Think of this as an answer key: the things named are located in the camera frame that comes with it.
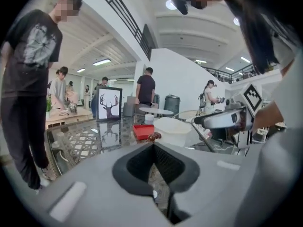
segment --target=white container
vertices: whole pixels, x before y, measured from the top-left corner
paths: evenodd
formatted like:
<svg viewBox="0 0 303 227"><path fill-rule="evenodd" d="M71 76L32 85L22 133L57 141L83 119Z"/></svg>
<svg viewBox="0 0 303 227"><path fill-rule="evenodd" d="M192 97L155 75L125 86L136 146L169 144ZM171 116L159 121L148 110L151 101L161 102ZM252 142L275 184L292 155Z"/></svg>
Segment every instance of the white container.
<svg viewBox="0 0 303 227"><path fill-rule="evenodd" d="M146 114L144 118L144 123L145 124L153 124L153 121L155 119L155 116L152 114Z"/></svg>
<svg viewBox="0 0 303 227"><path fill-rule="evenodd" d="M159 143L164 142L171 145L185 147L187 136L192 130L189 123L181 122L173 118L160 118L154 122L155 132L162 135Z"/></svg>

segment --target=green plant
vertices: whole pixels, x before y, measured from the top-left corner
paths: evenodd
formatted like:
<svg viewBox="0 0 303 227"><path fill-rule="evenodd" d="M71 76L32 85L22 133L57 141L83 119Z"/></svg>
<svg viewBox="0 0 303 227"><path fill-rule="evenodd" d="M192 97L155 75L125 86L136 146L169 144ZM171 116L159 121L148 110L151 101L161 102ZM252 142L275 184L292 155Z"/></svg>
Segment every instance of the green plant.
<svg viewBox="0 0 303 227"><path fill-rule="evenodd" d="M48 98L48 99L46 100L46 111L47 111L47 112L50 112L51 109L52 109L52 101L51 101L50 98Z"/></svg>

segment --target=black t-shirt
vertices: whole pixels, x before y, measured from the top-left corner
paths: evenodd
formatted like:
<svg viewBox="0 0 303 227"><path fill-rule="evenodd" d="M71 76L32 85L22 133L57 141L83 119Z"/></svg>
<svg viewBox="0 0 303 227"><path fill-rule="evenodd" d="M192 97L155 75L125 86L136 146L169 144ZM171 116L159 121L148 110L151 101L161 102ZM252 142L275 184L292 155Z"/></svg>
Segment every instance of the black t-shirt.
<svg viewBox="0 0 303 227"><path fill-rule="evenodd" d="M59 59L62 33L51 17L33 10L6 37L14 53L3 76L3 97L45 96L48 64Z"/></svg>
<svg viewBox="0 0 303 227"><path fill-rule="evenodd" d="M143 75L139 77L137 84L141 84L139 92L140 103L151 103L152 91L156 88L154 79L149 75Z"/></svg>

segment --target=glass table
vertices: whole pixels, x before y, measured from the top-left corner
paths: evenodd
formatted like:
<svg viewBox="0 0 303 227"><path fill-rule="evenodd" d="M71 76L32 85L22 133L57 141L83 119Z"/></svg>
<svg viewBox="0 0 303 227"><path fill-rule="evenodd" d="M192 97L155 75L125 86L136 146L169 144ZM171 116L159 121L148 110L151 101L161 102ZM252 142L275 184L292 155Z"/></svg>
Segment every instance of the glass table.
<svg viewBox="0 0 303 227"><path fill-rule="evenodd" d="M144 124L144 115L136 114L134 117L123 117L119 121L109 122L97 122L96 119L90 119L47 129L45 148L51 173L59 177L89 157L145 142L136 138L133 132L134 124ZM198 126L192 125L192 135L186 145L189 150L224 154L235 152L233 146L220 146L211 137L203 140L205 138L199 131ZM165 210L169 188L155 166L151 168L149 184L158 194L155 200L158 207Z"/></svg>

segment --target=round ceiling light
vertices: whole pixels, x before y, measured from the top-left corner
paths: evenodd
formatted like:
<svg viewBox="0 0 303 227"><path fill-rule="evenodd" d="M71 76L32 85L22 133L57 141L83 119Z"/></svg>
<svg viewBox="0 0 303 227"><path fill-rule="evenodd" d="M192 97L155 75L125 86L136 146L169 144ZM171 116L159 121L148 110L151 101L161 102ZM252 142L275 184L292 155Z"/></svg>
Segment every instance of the round ceiling light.
<svg viewBox="0 0 303 227"><path fill-rule="evenodd" d="M240 26L240 22L236 17L233 19L233 23L237 26Z"/></svg>
<svg viewBox="0 0 303 227"><path fill-rule="evenodd" d="M169 10L176 10L177 9L176 6L172 3L171 0L167 0L165 5Z"/></svg>

